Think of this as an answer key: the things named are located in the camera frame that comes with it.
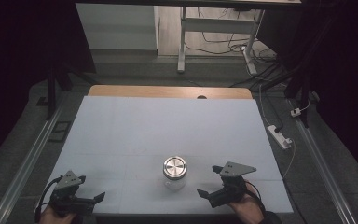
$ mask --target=human hand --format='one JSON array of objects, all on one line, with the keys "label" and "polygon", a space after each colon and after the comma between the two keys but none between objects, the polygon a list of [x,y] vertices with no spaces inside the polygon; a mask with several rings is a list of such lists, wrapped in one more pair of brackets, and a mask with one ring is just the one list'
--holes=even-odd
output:
[{"label": "human hand", "polygon": [[40,216],[39,224],[70,224],[76,214],[70,213],[65,217],[60,217],[54,210],[48,205]]},{"label": "human hand", "polygon": [[[255,190],[250,184],[246,183],[246,188],[255,194]],[[246,224],[258,224],[264,219],[257,201],[248,194],[243,195],[243,198],[239,202],[229,203],[228,206]]]}]

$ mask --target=white cable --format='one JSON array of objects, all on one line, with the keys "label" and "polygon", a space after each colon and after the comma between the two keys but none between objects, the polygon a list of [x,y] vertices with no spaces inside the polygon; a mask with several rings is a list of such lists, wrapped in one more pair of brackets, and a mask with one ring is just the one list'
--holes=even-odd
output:
[{"label": "white cable", "polygon": [[260,106],[261,106],[261,112],[263,113],[263,119],[266,121],[266,123],[271,126],[271,124],[269,123],[269,121],[266,119],[266,115],[264,114],[264,108],[263,108],[263,101],[261,100],[261,85],[258,86],[258,96],[260,97]]},{"label": "white cable", "polygon": [[306,110],[310,106],[310,100],[308,100],[308,105],[305,108],[300,109],[300,111]]},{"label": "white cable", "polygon": [[292,139],[292,141],[293,141],[293,147],[294,147],[293,148],[293,157],[292,157],[292,160],[289,163],[289,166],[287,167],[286,172],[284,172],[284,175],[283,175],[282,179],[284,179],[284,177],[287,175],[287,172],[289,172],[290,166],[292,166],[293,159],[295,158],[295,155],[296,155],[296,142],[295,142],[295,139]]}]

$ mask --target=tabletop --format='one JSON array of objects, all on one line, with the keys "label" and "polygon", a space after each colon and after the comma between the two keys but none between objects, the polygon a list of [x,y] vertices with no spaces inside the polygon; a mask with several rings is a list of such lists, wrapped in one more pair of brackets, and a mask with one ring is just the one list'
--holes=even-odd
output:
[{"label": "tabletop", "polygon": [[[162,164],[175,155],[186,161],[186,184],[171,191]],[[212,167],[227,161],[257,169],[245,178],[258,187],[267,209],[293,212],[248,90],[94,86],[50,179],[68,170],[85,175],[76,196],[105,191],[94,209],[101,216],[231,214],[227,206],[212,208],[196,191],[221,189]]]}]

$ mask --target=electrical outlet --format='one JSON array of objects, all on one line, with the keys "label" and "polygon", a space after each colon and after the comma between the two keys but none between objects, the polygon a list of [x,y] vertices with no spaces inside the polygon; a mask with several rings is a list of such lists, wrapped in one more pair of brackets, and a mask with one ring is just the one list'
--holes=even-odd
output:
[{"label": "electrical outlet", "polygon": [[274,137],[275,141],[279,144],[279,146],[282,149],[287,149],[287,148],[291,147],[292,140],[290,138],[284,138],[283,134],[281,134],[281,132],[275,133],[276,128],[277,127],[275,127],[275,125],[270,125],[267,127],[267,130]]}]

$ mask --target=cylindrical object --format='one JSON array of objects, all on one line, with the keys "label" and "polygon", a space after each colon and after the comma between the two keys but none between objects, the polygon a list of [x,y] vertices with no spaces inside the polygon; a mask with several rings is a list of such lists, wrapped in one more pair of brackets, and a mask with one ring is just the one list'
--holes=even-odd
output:
[{"label": "cylindrical object", "polygon": [[187,165],[183,158],[169,157],[163,165],[162,173],[165,175],[164,185],[171,190],[179,190],[186,184]]}]

